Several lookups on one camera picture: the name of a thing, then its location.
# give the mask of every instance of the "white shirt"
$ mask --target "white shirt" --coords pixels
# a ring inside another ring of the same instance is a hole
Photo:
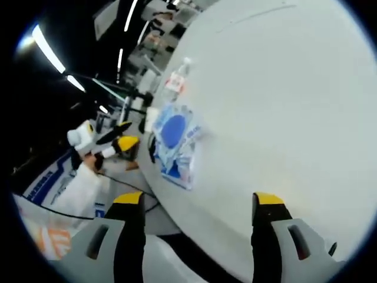
[[[50,207],[62,213],[93,218],[94,203],[101,192],[101,179],[85,163],[81,163],[76,177]]]

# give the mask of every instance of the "hand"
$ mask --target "hand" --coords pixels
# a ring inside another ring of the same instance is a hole
[[[82,158],[82,162],[85,163],[85,165],[90,169],[92,170],[94,173],[99,173],[100,171],[97,170],[97,168],[95,167],[95,162],[97,161],[97,158],[89,153],[89,154],[86,154],[85,156],[83,156]]]
[[[139,164],[136,161],[130,161],[126,163],[126,171],[132,171],[139,168]]]

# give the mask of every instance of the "person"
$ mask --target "person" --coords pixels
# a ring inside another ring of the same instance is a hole
[[[93,154],[82,157],[82,162],[76,169],[76,176],[52,204],[52,210],[88,218],[95,216],[93,205],[102,188],[98,175],[101,170],[98,170],[96,162],[97,158]]]
[[[150,21],[150,32],[158,31],[160,36],[165,34],[165,31],[161,28],[164,21],[172,21],[173,20],[173,13],[172,12],[155,12],[153,13],[153,18]]]

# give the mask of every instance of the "fluorescent light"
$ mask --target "fluorescent light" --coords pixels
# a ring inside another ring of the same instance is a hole
[[[54,67],[62,74],[65,71],[65,67],[59,61],[58,57],[54,54],[51,47],[48,45],[39,25],[37,25],[33,29],[32,36],[35,42],[38,44],[39,48],[42,50],[43,54],[45,54],[51,64],[54,65]]]
[[[108,114],[108,111],[105,107],[103,107],[102,105],[100,105],[100,110],[105,113],[105,114]]]
[[[111,89],[109,89],[106,85],[103,85],[101,84],[98,80],[96,80],[95,78],[92,78],[92,81],[95,82],[96,84],[98,84],[100,87],[102,87],[105,91],[107,91],[108,93],[110,93],[112,96],[118,98],[120,101],[124,102],[124,98],[121,97],[119,94],[115,93],[114,91],[112,91]]]
[[[81,102],[77,102],[77,103],[75,103],[73,106],[70,107],[70,110],[75,109],[75,108],[78,107],[80,104],[81,104]]]
[[[137,45],[140,44],[141,39],[143,38],[143,35],[144,35],[145,31],[147,30],[147,26],[149,25],[149,22],[150,22],[150,21],[147,21],[147,22],[145,23],[144,28],[143,28],[143,30],[141,31],[141,34],[140,34],[140,36],[139,36],[139,39],[137,40]]]
[[[120,70],[120,64],[122,63],[122,56],[123,56],[123,48],[120,48],[119,57],[118,57],[118,71]]]
[[[83,92],[86,92],[84,87],[71,75],[68,75],[67,76],[67,80],[73,84],[76,88],[78,88],[79,90],[83,91]]]
[[[131,9],[128,13],[128,17],[127,17],[127,20],[125,22],[124,32],[128,31],[128,26],[130,25],[131,17],[132,17],[134,10],[135,10],[136,3],[137,3],[137,0],[134,0],[134,2],[132,2]]]

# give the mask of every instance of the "black cable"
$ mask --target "black cable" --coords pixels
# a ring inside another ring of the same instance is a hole
[[[155,209],[156,207],[158,207],[160,205],[160,203],[159,202],[157,202],[155,205],[153,205],[152,207],[150,207],[150,208],[148,208],[148,209],[146,209],[145,210],[145,214],[146,213],[148,213],[149,211],[151,211],[151,210],[153,210],[153,209]]]
[[[146,115],[146,114],[147,114],[147,112],[142,111],[142,110],[137,110],[137,109],[135,109],[135,108],[130,108],[130,110],[133,111],[133,112],[136,112],[136,113],[143,114],[143,115]]]
[[[24,195],[21,195],[24,199],[26,199],[28,202],[31,202],[33,205],[37,205],[36,203],[32,202],[31,200],[29,200],[27,197],[25,197]],[[45,206],[42,206],[42,205],[37,205],[39,206],[40,208],[43,208],[43,209],[46,209],[50,212],[54,212],[56,214],[60,214],[62,216],[66,216],[66,217],[70,217],[70,218],[77,218],[77,219],[83,219],[83,220],[93,220],[94,218],[91,218],[91,217],[83,217],[83,216],[75,216],[75,215],[70,215],[70,214],[65,214],[63,212],[59,212],[59,211],[56,211],[56,210],[53,210],[51,208],[46,208]]]
[[[145,193],[147,196],[150,196],[151,198],[156,199],[156,197],[155,197],[154,195],[152,195],[151,193],[147,193],[147,192],[145,192],[144,190],[139,189],[138,187],[135,187],[135,186],[133,186],[133,185],[127,183],[127,182],[119,181],[119,180],[117,180],[117,179],[115,179],[115,178],[113,178],[113,177],[110,177],[110,176],[105,175],[105,174],[102,174],[102,173],[99,173],[99,175],[105,176],[105,177],[107,177],[107,178],[109,178],[109,179],[111,179],[111,180],[113,180],[113,181],[115,181],[115,182],[118,182],[118,183],[120,183],[120,184],[124,184],[124,185],[130,186],[130,187],[133,187],[135,190],[138,190],[139,192],[143,192],[143,193]]]
[[[150,133],[148,137],[148,142],[147,142],[148,148],[152,146],[153,138],[154,138],[154,133]]]
[[[336,248],[338,247],[338,243],[333,243],[333,245],[331,246],[330,250],[329,250],[329,255],[330,256],[333,256],[334,255],[334,252],[336,250]]]
[[[135,190],[138,190],[138,191],[140,191],[140,192],[143,192],[143,193],[145,193],[147,196],[150,196],[151,198],[157,200],[157,198],[156,198],[154,195],[152,195],[152,194],[150,194],[150,193],[147,193],[147,192],[143,191],[142,189],[139,189],[138,187],[135,187],[135,186],[133,186],[133,185],[127,183],[127,182],[119,181],[119,180],[117,180],[117,179],[115,179],[115,178],[113,178],[113,177],[107,176],[107,175],[105,175],[105,174],[101,174],[101,173],[99,173],[99,175],[102,175],[102,176],[108,177],[109,179],[111,179],[111,180],[113,180],[113,181],[115,181],[115,182],[118,182],[118,183],[120,183],[120,184],[124,184],[124,185],[130,186],[130,187],[134,188]],[[21,197],[23,197],[24,199],[26,199],[28,202],[31,202],[33,205],[37,205],[36,203],[34,203],[34,202],[32,202],[31,200],[29,200],[28,198],[26,198],[24,195],[21,195]],[[152,209],[156,208],[158,205],[160,205],[160,203],[157,201],[157,203],[156,203],[155,205],[153,205],[151,208],[146,209],[146,210],[145,210],[145,213],[148,213],[148,212],[151,211]],[[69,217],[69,218],[76,218],[76,219],[82,219],[82,220],[93,220],[93,219],[94,219],[94,218],[91,218],[91,217],[83,217],[83,216],[75,216],[75,215],[66,214],[66,213],[63,213],[63,212],[59,212],[59,211],[53,210],[53,209],[51,209],[51,208],[47,208],[47,207],[42,206],[42,205],[37,205],[37,206],[39,206],[40,208],[43,208],[43,209],[45,209],[45,210],[47,210],[47,211],[50,211],[50,212],[53,212],[53,213],[56,213],[56,214],[59,214],[59,215],[62,215],[62,216],[66,216],[66,217]]]

